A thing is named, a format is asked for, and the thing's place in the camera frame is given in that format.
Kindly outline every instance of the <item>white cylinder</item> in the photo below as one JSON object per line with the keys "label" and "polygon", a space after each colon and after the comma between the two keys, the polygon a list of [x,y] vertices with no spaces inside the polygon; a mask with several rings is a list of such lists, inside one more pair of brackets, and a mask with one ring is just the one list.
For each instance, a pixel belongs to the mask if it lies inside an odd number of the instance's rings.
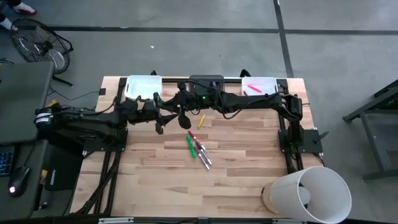
{"label": "white cylinder", "polygon": [[[342,222],[352,204],[346,182],[326,167],[309,167],[277,179],[270,198],[285,217],[327,224]],[[309,201],[307,208],[302,200]]]}

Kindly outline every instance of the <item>red marker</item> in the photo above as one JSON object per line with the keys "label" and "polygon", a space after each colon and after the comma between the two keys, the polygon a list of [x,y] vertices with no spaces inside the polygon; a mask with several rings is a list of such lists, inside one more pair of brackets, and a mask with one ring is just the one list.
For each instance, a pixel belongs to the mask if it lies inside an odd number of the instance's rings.
{"label": "red marker", "polygon": [[254,86],[252,86],[252,85],[248,85],[248,87],[249,87],[250,89],[252,89],[252,90],[258,92],[258,93],[262,93],[261,90],[257,89],[256,87],[254,87]]}
{"label": "red marker", "polygon": [[195,141],[200,145],[200,147],[201,147],[203,150],[206,150],[206,148],[200,143],[199,139],[196,138],[196,137],[193,135],[193,133],[192,133],[191,131],[188,131],[188,133],[189,133],[189,135],[191,135],[191,137],[193,138],[193,140],[195,140]]}

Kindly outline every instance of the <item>wooden table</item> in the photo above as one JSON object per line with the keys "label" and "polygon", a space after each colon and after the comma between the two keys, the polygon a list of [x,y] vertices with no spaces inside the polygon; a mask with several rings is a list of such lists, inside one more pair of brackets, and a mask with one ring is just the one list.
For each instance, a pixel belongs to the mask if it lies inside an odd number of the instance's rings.
{"label": "wooden table", "polygon": [[[104,77],[97,111],[107,108],[118,89],[120,77]],[[308,103],[304,80],[287,79],[291,94]],[[241,84],[226,84],[227,92],[240,95]],[[178,91],[176,83],[164,83],[162,99]],[[206,119],[196,129],[202,114]],[[187,113],[191,130],[206,146],[213,162],[206,170],[199,158],[192,158],[185,136],[187,130],[177,119],[155,132],[155,124],[128,126],[129,136],[119,166],[114,195],[113,216],[132,217],[280,217],[261,205],[262,187],[287,174],[285,157],[279,149],[279,120],[274,110],[243,110],[225,120],[213,110],[200,115]],[[303,106],[303,128],[313,128],[309,105]],[[89,199],[98,186],[103,152],[83,161],[72,211]],[[312,154],[303,154],[304,167],[321,166]],[[108,191],[104,191],[103,207]]]}

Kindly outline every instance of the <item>black fan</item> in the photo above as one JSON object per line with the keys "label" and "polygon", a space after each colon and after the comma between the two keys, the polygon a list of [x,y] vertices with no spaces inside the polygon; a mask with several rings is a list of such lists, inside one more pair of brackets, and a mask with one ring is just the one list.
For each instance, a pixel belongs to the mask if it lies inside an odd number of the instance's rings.
{"label": "black fan", "polygon": [[[17,19],[12,26],[18,28],[17,32],[11,34],[12,43],[27,62],[54,62],[54,74],[60,74],[67,70],[70,64],[69,53],[73,50],[72,44],[68,40],[33,19]],[[53,78],[72,85],[54,76]]]}

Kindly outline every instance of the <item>gray concrete floor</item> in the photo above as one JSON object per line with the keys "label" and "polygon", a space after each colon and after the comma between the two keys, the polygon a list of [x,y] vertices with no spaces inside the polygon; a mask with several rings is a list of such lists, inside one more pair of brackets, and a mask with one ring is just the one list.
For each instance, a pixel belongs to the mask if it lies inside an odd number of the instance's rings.
{"label": "gray concrete floor", "polygon": [[[277,27],[271,0],[26,0],[47,24],[129,27]],[[287,29],[396,30],[394,0],[280,0]],[[15,18],[13,12],[7,15]],[[59,32],[74,44],[70,68],[61,77],[75,84],[52,86],[69,97],[97,90],[105,75],[222,74],[242,68],[254,76],[286,77],[277,34]],[[362,124],[341,119],[397,79],[398,36],[287,35],[295,77],[305,79],[326,166],[347,182],[353,196],[350,218],[398,222],[398,177],[364,182],[376,171]],[[0,58],[23,63],[0,32]],[[95,106],[97,96],[73,106]],[[68,194],[58,201],[67,201]]]}

